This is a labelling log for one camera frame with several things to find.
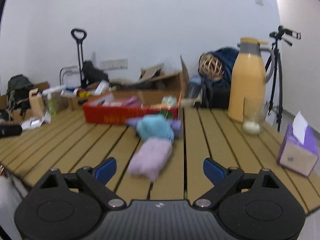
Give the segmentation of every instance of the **woven ball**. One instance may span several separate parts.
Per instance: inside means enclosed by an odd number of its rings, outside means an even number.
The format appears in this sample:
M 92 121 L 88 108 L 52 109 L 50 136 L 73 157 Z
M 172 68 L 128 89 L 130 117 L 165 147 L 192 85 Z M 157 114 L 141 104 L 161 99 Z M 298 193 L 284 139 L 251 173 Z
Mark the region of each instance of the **woven ball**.
M 223 77 L 223 66 L 220 60 L 211 54 L 202 54 L 199 60 L 199 72 L 212 81 L 219 81 Z

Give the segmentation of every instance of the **yellow lid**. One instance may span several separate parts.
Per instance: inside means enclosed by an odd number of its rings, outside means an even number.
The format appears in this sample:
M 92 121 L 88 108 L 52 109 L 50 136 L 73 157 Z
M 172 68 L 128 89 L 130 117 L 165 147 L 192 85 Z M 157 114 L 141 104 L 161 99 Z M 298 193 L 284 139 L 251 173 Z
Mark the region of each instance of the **yellow lid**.
M 240 39 L 241 42 L 244 43 L 251 43 L 251 44 L 264 44 L 264 45 L 268 45 L 267 41 L 259 41 L 256 38 L 251 38 L 251 37 L 243 37 Z

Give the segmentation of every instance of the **white candle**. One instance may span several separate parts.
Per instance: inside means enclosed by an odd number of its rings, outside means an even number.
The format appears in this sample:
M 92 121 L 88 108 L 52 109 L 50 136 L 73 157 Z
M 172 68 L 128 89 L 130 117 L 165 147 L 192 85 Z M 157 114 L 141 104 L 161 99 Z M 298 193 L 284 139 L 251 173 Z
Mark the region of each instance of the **white candle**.
M 243 129 L 249 134 L 258 134 L 260 133 L 260 125 L 254 121 L 244 121 Z

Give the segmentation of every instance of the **silver screw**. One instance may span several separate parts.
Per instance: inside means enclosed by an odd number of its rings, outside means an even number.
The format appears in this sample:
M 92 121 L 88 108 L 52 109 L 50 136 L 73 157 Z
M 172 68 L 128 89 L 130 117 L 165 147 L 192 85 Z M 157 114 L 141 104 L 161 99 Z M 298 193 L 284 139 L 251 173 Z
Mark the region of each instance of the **silver screw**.
M 110 207 L 121 207 L 124 205 L 124 201 L 119 198 L 114 198 L 108 201 Z
M 211 201 L 209 199 L 200 198 L 196 201 L 196 205 L 198 207 L 208 207 L 211 205 Z

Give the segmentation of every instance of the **yellow thermos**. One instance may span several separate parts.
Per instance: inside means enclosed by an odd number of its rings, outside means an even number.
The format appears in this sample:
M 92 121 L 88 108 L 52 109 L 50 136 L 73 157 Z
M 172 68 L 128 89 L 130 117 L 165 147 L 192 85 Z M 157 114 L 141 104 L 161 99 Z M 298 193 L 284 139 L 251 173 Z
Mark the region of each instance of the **yellow thermos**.
M 228 116 L 232 119 L 243 121 L 244 98 L 256 99 L 262 105 L 266 83 L 270 80 L 275 68 L 275 55 L 269 48 L 261 48 L 260 44 L 267 45 L 266 41 L 254 38 L 241 38 L 240 52 L 232 70 L 231 91 Z M 271 53 L 271 68 L 266 75 L 261 51 Z

